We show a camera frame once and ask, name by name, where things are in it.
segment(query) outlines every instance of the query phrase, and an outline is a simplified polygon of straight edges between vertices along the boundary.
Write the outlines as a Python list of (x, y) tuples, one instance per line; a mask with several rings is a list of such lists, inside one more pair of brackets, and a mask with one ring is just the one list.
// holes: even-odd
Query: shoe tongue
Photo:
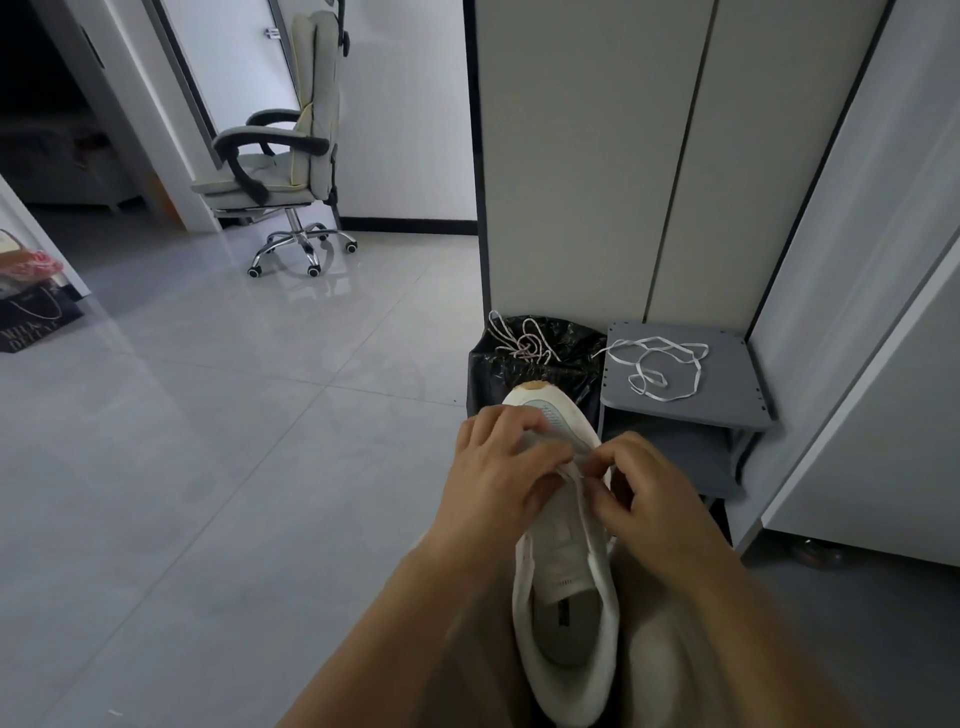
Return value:
[(533, 539), (534, 597), (554, 604), (596, 589), (587, 561), (587, 535), (580, 518), (578, 484), (568, 473), (565, 485), (547, 501), (530, 527)]

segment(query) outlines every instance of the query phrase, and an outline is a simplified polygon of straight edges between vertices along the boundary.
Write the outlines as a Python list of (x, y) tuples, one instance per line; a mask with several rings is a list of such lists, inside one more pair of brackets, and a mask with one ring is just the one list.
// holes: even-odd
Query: doorway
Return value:
[[(118, 225), (182, 227), (63, 0), (12, 0), (7, 12), (17, 32), (0, 62), (31, 72), (0, 78), (0, 176), (8, 205), (21, 210), (14, 217), (38, 224), (15, 237), (73, 263), (90, 240), (115, 239)], [(85, 293), (81, 280), (71, 282)]]

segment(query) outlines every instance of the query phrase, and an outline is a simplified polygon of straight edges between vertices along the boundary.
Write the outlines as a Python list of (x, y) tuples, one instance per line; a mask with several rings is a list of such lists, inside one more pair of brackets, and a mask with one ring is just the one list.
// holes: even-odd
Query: office chair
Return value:
[[(318, 200), (337, 214), (337, 136), (340, 121), (340, 87), (337, 60), (349, 52), (349, 35), (344, 31), (344, 2), (339, 11), (315, 12), (294, 18), (290, 41), (293, 45), (297, 98), (300, 110), (258, 111), (247, 125), (227, 129), (213, 140), (213, 149), (224, 161), (216, 179), (194, 181), (190, 188), (203, 196), (217, 217), (262, 217), (283, 209), (290, 230), (271, 232), (256, 252), (247, 274), (259, 278), (260, 258), (284, 245), (299, 244), (310, 262), (307, 273), (321, 273), (312, 241), (337, 234), (346, 240), (345, 250), (354, 253), (357, 241), (346, 232), (320, 223), (306, 228), (298, 209)], [(271, 124), (294, 121), (292, 130), (272, 129)], [(262, 154), (241, 155), (248, 144), (259, 144)], [(290, 149), (276, 154), (270, 144)]]

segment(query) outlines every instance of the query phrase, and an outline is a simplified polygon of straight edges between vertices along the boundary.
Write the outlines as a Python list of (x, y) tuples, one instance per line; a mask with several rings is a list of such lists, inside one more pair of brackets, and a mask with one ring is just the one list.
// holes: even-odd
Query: shoe insole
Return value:
[(596, 590), (579, 592), (554, 604), (533, 602), (534, 642), (557, 667), (587, 663), (600, 631), (603, 601)]

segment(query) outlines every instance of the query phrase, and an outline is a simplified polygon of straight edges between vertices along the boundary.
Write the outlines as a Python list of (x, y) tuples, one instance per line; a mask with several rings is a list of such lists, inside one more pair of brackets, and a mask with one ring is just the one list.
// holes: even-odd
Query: hand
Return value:
[[(595, 479), (612, 465), (613, 493), (626, 491), (626, 506)], [(686, 475), (635, 432), (601, 445), (581, 470), (597, 520), (667, 586), (695, 597), (743, 570)]]
[(444, 565), (444, 573), (462, 578), (470, 589), (496, 574), (563, 485), (554, 469), (573, 459), (573, 447), (559, 439), (515, 454), (527, 430), (549, 430), (542, 412), (497, 405), (464, 422), (457, 434), (440, 508), (420, 546)]

